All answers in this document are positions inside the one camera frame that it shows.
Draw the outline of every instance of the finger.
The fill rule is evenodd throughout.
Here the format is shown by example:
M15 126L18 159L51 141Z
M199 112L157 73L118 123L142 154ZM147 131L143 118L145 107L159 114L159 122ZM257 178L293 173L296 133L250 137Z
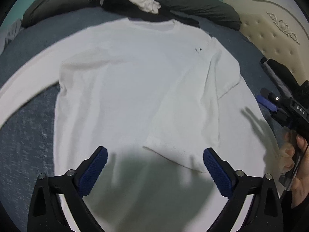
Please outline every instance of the finger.
M291 158L295 153L295 149L291 143L284 143L283 146L279 149L279 154L283 157Z
M300 135L296 136L296 141L299 149L305 152L305 149L307 147L307 141Z
M291 190L294 191L294 190L298 189L299 187L300 187L300 180L297 177L295 177L293 179L293 183L291 185Z
M283 133L284 142L289 142L289 140L290 140L289 130L284 128L282 133Z
M279 158L279 170L281 173L286 173L294 167L294 161L291 158Z

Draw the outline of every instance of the dark green pillow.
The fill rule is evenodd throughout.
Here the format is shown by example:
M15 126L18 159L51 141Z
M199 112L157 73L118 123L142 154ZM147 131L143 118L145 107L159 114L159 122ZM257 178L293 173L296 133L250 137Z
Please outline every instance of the dark green pillow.
M240 29L239 15L230 5L219 0L157 1L170 10L207 18L218 25L237 31ZM95 6L100 6L100 0L35 0L24 13L22 27L30 27L55 15Z
M35 0L24 13L21 25L27 28L49 17L96 6L100 6L100 0Z
M234 8L219 0L157 0L170 10L188 15L207 18L208 20L239 31L241 21Z

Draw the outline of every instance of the bed headboard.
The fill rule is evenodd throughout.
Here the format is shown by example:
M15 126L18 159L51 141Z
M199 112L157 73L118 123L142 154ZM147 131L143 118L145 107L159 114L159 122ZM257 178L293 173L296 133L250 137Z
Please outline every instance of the bed headboard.
M284 64L299 84L309 80L309 35L291 11L271 0L223 2L237 11L240 32L267 58Z

